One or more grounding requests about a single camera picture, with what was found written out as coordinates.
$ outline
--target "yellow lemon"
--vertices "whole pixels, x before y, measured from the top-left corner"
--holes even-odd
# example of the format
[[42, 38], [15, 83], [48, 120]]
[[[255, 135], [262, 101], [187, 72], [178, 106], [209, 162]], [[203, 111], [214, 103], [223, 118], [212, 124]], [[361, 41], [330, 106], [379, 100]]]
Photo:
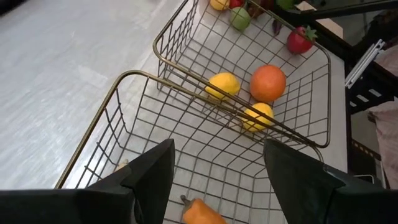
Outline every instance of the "yellow lemon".
[[229, 0], [210, 0], [210, 5], [213, 9], [221, 11], [228, 8]]
[[[274, 112], [272, 112], [272, 108], [269, 105], [267, 105], [265, 103], [256, 103], [252, 107], [254, 109], [257, 109], [258, 111], [264, 113], [265, 115], [268, 115], [270, 118], [274, 118]], [[244, 112], [246, 114], [248, 114], [249, 116], [256, 118], [258, 121], [263, 122], [264, 124], [269, 124], [269, 125], [272, 124], [271, 121], [269, 121], [268, 119], [266, 119], [263, 116], [260, 116], [259, 114], [257, 114], [256, 112], [254, 112], [250, 109], [246, 109]], [[246, 118], [242, 118], [242, 122], [243, 122], [243, 127], [250, 132], [261, 131], [266, 128], [264, 126], [261, 126], [260, 124], [253, 125], [254, 122], [250, 121]]]
[[[214, 86], [217, 86], [221, 90], [231, 94], [235, 95], [239, 91], [240, 84], [238, 80], [235, 78], [235, 76], [229, 72], [223, 72], [219, 73], [209, 79], [210, 84], [213, 84]], [[212, 98], [216, 98], [218, 100], [227, 100], [228, 97], [226, 97], [224, 94], [216, 91], [215, 89], [210, 88], [209, 86], [206, 86], [205, 91], [209, 93], [209, 95]]]

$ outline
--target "lemon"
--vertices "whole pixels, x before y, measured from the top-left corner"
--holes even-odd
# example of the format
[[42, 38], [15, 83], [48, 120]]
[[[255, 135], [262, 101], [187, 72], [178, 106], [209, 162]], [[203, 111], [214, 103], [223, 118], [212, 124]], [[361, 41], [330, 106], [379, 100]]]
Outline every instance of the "lemon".
[[[269, 105], [267, 105], [265, 103], [256, 103], [252, 107], [254, 109], [257, 109], [258, 111], [268, 115], [270, 118], [274, 118], [274, 112], [272, 112], [272, 108]], [[260, 116], [259, 114], [257, 114], [256, 112], [254, 112], [250, 109], [246, 109], [244, 112], [246, 114], [248, 114], [249, 116], [256, 118], [258, 121], [263, 122], [264, 124], [268, 124], [268, 125], [272, 124], [271, 121], [269, 121], [268, 119], [266, 119], [263, 116]], [[261, 126], [260, 124], [253, 125], [254, 122], [250, 121], [246, 118], [242, 118], [242, 122], [243, 122], [243, 127], [250, 132], [261, 131], [266, 128], [264, 126]]]
[[[229, 72], [223, 72], [219, 73], [209, 79], [210, 84], [213, 84], [214, 86], [217, 86], [221, 90], [231, 94], [235, 95], [237, 92], [240, 90], [240, 84], [238, 80], [235, 78], [235, 76]], [[224, 94], [210, 88], [209, 86], [206, 86], [205, 91], [209, 93], [209, 95], [212, 98], [216, 98], [218, 100], [227, 100], [228, 97], [226, 97]]]
[[210, 0], [210, 5], [213, 9], [221, 11], [228, 8], [229, 0]]

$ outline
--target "orange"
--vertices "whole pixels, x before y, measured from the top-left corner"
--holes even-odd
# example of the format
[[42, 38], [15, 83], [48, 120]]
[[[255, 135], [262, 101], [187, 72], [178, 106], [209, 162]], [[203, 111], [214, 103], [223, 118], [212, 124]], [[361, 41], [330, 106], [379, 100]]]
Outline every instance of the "orange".
[[260, 102], [278, 99], [285, 91], [286, 76], [275, 65], [264, 65], [254, 72], [250, 82], [250, 93]]

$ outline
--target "gold wire basket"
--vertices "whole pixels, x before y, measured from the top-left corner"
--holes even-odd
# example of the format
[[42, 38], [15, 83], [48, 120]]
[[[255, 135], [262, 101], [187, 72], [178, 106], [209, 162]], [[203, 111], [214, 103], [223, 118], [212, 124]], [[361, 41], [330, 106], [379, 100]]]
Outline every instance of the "gold wire basket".
[[[214, 119], [221, 122], [247, 108], [272, 121], [271, 126], [262, 124], [267, 129], [246, 134], [252, 139], [270, 136], [301, 149], [291, 140], [299, 138], [308, 146], [327, 147], [331, 91], [328, 53], [315, 43], [304, 54], [291, 54], [286, 40], [294, 27], [255, 2], [248, 0], [248, 4], [263, 13], [252, 17], [249, 27], [241, 32], [231, 25], [228, 7], [220, 12], [214, 10], [209, 1], [185, 0], [154, 41], [153, 49], [160, 59], [158, 77], [197, 95], [208, 96], [205, 88], [210, 86], [228, 96], [228, 101], [216, 103], [220, 108]], [[279, 35], [272, 31], [273, 20], [283, 24]], [[285, 93], [269, 103], [274, 119], [251, 106], [256, 102], [249, 91], [251, 75], [265, 64], [278, 66], [287, 77]], [[208, 82], [220, 72], [230, 72], [238, 78], [241, 85], [238, 94], [231, 96]], [[231, 108], [233, 113], [221, 105]]]
[[[220, 110], [234, 116], [226, 122], [216, 119]], [[55, 188], [86, 188], [126, 160], [173, 138], [174, 180], [164, 223], [182, 222], [180, 195], [202, 198], [228, 223], [283, 223], [262, 157], [264, 138], [273, 137], [252, 138], [247, 131], [231, 128], [239, 127], [241, 118], [256, 120], [163, 78], [142, 71], [124, 72], [106, 95]], [[302, 139], [293, 136], [290, 141], [303, 152], [313, 153]]]

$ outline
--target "orange vegetable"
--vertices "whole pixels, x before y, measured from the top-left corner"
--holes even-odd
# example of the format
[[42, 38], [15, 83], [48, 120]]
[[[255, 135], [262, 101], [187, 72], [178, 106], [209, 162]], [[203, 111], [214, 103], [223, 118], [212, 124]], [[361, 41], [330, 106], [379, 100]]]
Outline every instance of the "orange vegetable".
[[185, 204], [182, 218], [187, 224], [226, 224], [223, 217], [200, 198], [189, 201], [185, 195], [181, 195], [181, 200]]

